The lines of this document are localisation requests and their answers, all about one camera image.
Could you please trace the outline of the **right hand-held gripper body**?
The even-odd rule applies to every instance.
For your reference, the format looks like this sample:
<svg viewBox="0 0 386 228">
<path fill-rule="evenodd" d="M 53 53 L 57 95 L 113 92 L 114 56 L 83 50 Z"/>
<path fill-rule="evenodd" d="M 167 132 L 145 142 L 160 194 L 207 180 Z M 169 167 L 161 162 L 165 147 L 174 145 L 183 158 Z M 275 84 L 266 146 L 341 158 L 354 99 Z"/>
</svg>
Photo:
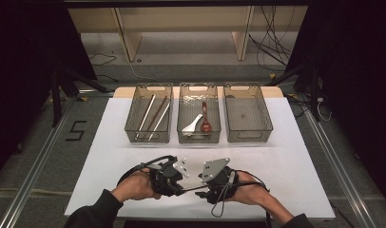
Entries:
<svg viewBox="0 0 386 228">
<path fill-rule="evenodd" d="M 239 175 L 229 162 L 229 158 L 206 161 L 199 175 L 201 182 L 208 184 L 208 191 L 216 194 L 216 203 L 230 199 L 238 190 Z"/>
</svg>

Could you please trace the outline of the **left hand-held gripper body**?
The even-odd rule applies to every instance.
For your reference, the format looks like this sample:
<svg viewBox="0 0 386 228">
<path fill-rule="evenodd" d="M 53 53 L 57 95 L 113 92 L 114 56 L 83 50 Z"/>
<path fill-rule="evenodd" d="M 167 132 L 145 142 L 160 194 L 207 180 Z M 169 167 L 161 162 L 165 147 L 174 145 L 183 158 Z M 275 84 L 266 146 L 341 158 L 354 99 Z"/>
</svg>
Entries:
<svg viewBox="0 0 386 228">
<path fill-rule="evenodd" d="M 152 189 L 160 195 L 171 195 L 171 186 L 182 187 L 178 184 L 183 178 L 188 178 L 185 160 L 170 159 L 165 163 L 150 164 L 148 166 Z"/>
</svg>

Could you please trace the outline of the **metal table knife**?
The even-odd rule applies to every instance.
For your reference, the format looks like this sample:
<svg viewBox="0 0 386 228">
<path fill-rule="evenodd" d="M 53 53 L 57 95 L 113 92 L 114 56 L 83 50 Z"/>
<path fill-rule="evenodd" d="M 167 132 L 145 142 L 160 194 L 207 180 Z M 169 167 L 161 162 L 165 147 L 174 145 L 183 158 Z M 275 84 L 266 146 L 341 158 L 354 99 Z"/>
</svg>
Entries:
<svg viewBox="0 0 386 228">
<path fill-rule="evenodd" d="M 198 186 L 184 187 L 184 188 L 183 188 L 183 191 L 184 191 L 184 192 L 189 192 L 189 191 L 198 190 L 198 189 L 203 189 L 203 188 L 208 188 L 208 184 L 202 184 L 202 185 L 198 185 Z"/>
</svg>

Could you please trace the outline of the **smoky clear plastic bin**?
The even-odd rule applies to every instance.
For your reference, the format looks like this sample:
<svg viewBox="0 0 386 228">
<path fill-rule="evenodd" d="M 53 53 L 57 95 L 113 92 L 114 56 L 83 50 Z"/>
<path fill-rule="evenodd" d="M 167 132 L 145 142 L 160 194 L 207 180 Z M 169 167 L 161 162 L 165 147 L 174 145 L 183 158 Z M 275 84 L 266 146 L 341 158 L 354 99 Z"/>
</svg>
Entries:
<svg viewBox="0 0 386 228">
<path fill-rule="evenodd" d="M 202 116 L 194 132 L 183 133 L 182 130 L 191 124 L 198 114 L 203 114 L 202 102 L 207 103 L 207 120 L 212 130 L 201 131 Z M 221 130 L 217 86 L 214 83 L 181 83 L 177 121 L 179 143 L 218 143 Z"/>
<path fill-rule="evenodd" d="M 223 103 L 229 143 L 266 143 L 274 129 L 261 86 L 227 83 Z"/>
<path fill-rule="evenodd" d="M 151 96 L 156 95 L 156 99 L 151 107 L 149 114 L 146 118 L 143 129 L 141 130 L 139 138 L 136 140 L 135 136 L 139 129 L 140 123 L 145 114 L 145 110 L 150 102 Z M 157 119 L 152 125 L 149 131 L 146 131 L 147 126 L 149 125 L 151 116 L 155 112 L 155 106 L 161 103 L 162 97 L 167 96 L 167 100 L 164 103 L 163 108 L 161 109 Z M 153 132 L 153 129 L 157 122 L 159 121 L 162 113 L 164 112 L 167 104 L 170 103 L 162 122 L 160 123 L 157 131 L 154 133 L 151 141 L 148 141 L 150 134 Z M 170 128 L 172 120 L 172 105 L 173 105 L 173 85 L 168 83 L 163 84 L 138 84 L 135 87 L 135 92 L 132 98 L 132 103 L 130 110 L 128 112 L 127 120 L 125 123 L 125 133 L 127 134 L 129 140 L 132 143 L 168 143 L 170 140 Z"/>
</svg>

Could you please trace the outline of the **brown wooden spoon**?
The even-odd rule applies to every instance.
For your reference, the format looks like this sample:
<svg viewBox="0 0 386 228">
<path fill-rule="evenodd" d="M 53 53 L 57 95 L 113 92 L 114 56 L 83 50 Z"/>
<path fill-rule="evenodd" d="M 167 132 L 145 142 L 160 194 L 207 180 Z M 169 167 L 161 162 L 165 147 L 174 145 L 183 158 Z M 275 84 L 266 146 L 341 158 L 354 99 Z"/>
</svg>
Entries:
<svg viewBox="0 0 386 228">
<path fill-rule="evenodd" d="M 203 108 L 203 122 L 201 124 L 201 131 L 210 132 L 212 130 L 212 126 L 210 122 L 207 120 L 207 103 L 206 102 L 202 102 L 202 108 Z"/>
</svg>

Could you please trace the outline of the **white ceramic spoon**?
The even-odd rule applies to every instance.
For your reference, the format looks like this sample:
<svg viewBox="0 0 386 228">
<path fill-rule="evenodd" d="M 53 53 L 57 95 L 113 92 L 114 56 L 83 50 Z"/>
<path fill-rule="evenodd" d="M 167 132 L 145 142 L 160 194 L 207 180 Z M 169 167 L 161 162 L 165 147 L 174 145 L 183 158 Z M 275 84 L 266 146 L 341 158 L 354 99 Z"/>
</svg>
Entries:
<svg viewBox="0 0 386 228">
<path fill-rule="evenodd" d="M 192 133 L 192 132 L 194 132 L 195 131 L 195 129 L 196 129 L 196 124 L 197 124 L 197 122 L 202 118 L 202 114 L 198 114 L 197 116 L 196 116 L 196 118 L 192 121 L 192 123 L 191 124 L 189 124 L 188 126 L 186 126 L 183 130 L 182 130 L 182 132 L 183 133 Z"/>
</svg>

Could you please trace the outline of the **person's left hand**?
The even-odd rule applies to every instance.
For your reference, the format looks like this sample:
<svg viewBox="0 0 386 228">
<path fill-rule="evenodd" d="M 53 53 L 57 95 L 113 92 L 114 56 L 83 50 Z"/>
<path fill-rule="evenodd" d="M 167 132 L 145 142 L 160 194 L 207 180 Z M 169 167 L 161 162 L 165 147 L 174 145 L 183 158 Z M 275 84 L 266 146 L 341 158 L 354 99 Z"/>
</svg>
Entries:
<svg viewBox="0 0 386 228">
<path fill-rule="evenodd" d="M 113 190 L 111 194 L 119 202 L 127 200 L 159 200 L 161 195 L 155 193 L 152 189 L 148 169 L 135 171 L 129 177 L 122 180 Z"/>
</svg>

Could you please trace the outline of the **person's right hand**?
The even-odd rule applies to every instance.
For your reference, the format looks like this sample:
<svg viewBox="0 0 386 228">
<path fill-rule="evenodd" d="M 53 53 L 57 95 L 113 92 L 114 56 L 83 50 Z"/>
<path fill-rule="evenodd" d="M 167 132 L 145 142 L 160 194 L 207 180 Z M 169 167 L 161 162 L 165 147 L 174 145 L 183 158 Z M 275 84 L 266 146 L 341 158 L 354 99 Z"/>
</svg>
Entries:
<svg viewBox="0 0 386 228">
<path fill-rule="evenodd" d="M 272 201 L 271 195 L 262 186 L 258 184 L 246 185 L 246 180 L 243 183 L 244 186 L 239 186 L 236 193 L 228 201 L 261 207 L 268 205 Z"/>
</svg>

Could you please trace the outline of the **white paper sheet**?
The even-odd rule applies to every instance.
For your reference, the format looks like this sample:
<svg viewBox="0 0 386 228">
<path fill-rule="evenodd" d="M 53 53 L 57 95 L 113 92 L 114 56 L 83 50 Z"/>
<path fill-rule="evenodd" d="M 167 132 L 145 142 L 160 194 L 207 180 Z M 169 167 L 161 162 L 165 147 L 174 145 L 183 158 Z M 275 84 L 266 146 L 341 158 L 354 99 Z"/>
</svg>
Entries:
<svg viewBox="0 0 386 228">
<path fill-rule="evenodd" d="M 300 135 L 291 108 L 284 98 L 266 98 L 273 131 L 266 143 L 238 144 L 226 140 L 222 127 L 216 144 L 179 144 L 176 117 L 172 117 L 170 142 L 166 144 L 130 143 L 125 121 L 130 98 L 109 99 L 80 177 L 65 212 L 93 204 L 103 189 L 112 189 L 119 178 L 133 166 L 165 155 L 186 159 L 190 177 L 180 181 L 184 187 L 200 185 L 198 175 L 207 161 L 229 158 L 233 169 L 247 170 L 260 178 L 271 194 L 294 215 L 305 213 L 309 219 L 335 217 L 318 174 Z M 265 212 L 259 206 L 227 202 L 221 218 L 211 215 L 213 205 L 194 192 L 159 200 L 131 200 L 118 217 L 151 220 L 261 220 Z"/>
</svg>

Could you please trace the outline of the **black metal stand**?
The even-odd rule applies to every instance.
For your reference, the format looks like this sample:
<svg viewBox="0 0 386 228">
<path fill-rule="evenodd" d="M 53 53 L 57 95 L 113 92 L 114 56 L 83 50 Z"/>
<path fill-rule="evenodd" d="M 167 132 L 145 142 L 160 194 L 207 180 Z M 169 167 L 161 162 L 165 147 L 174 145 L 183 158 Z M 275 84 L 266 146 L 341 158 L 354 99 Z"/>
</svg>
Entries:
<svg viewBox="0 0 386 228">
<path fill-rule="evenodd" d="M 62 89 L 68 97 L 76 97 L 80 93 L 80 90 L 74 82 L 80 81 L 100 92 L 108 93 L 108 89 L 106 87 L 99 85 L 91 79 L 67 67 L 57 67 L 54 69 L 50 77 L 50 81 L 51 97 L 53 100 L 53 127 L 55 127 L 62 119 L 60 89 Z"/>
<path fill-rule="evenodd" d="M 313 64 L 300 64 L 286 70 L 280 77 L 267 83 L 266 86 L 277 86 L 292 76 L 297 75 L 298 78 L 294 83 L 294 90 L 299 93 L 310 93 L 310 109 L 313 117 L 319 122 L 318 114 L 318 70 Z"/>
</svg>

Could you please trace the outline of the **beige wooden desk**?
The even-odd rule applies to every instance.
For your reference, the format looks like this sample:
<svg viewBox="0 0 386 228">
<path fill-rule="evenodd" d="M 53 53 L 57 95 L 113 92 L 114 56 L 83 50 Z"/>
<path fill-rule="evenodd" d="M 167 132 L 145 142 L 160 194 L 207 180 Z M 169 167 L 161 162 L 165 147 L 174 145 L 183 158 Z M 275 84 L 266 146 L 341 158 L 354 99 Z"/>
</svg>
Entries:
<svg viewBox="0 0 386 228">
<path fill-rule="evenodd" d="M 276 6 L 275 15 L 265 19 L 263 7 L 164 7 L 70 9 L 68 12 L 80 33 L 116 33 L 125 57 L 135 59 L 145 32 L 228 31 L 237 57 L 242 61 L 251 31 L 265 31 L 273 24 L 276 31 L 298 31 L 307 8 Z"/>
</svg>

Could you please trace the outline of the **dark curtain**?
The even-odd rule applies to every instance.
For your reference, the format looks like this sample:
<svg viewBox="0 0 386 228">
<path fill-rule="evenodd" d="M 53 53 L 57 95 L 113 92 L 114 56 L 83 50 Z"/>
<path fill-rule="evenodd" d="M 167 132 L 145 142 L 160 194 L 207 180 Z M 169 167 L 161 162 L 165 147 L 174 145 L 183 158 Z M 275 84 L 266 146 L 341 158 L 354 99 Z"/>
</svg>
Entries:
<svg viewBox="0 0 386 228">
<path fill-rule="evenodd" d="M 386 199 L 386 0 L 305 0 L 289 68 L 314 61 L 334 117 Z"/>
<path fill-rule="evenodd" d="M 61 0 L 0 0 L 0 171 L 48 97 L 56 68 L 96 78 Z"/>
</svg>

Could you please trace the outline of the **aluminium floor rail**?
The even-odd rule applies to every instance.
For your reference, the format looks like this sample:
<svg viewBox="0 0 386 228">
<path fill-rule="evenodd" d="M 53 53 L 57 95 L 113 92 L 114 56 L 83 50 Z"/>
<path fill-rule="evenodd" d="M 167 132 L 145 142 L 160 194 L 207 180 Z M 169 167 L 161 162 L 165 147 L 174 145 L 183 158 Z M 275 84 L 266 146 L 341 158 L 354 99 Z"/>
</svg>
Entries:
<svg viewBox="0 0 386 228">
<path fill-rule="evenodd" d="M 317 122 L 310 111 L 305 113 L 308 123 L 311 125 L 316 135 L 322 151 L 329 162 L 335 176 L 338 180 L 346 199 L 348 200 L 361 228 L 377 228 L 376 223 L 370 213 L 367 204 L 362 199 L 360 193 L 350 179 L 344 165 L 339 160 L 335 148 L 332 146 L 321 124 Z"/>
<path fill-rule="evenodd" d="M 0 187 L 0 199 L 10 199 L 3 217 L 0 220 L 0 228 L 13 228 L 20 217 L 29 196 L 33 191 L 43 168 L 48 160 L 53 146 L 62 131 L 67 120 L 68 113 L 76 102 L 75 98 L 67 99 L 64 102 L 62 117 L 58 123 L 48 130 L 48 133 L 42 137 L 43 145 L 37 150 L 37 156 L 32 161 L 32 165 L 27 172 L 24 172 L 24 178 L 20 184 L 15 187 Z"/>
</svg>

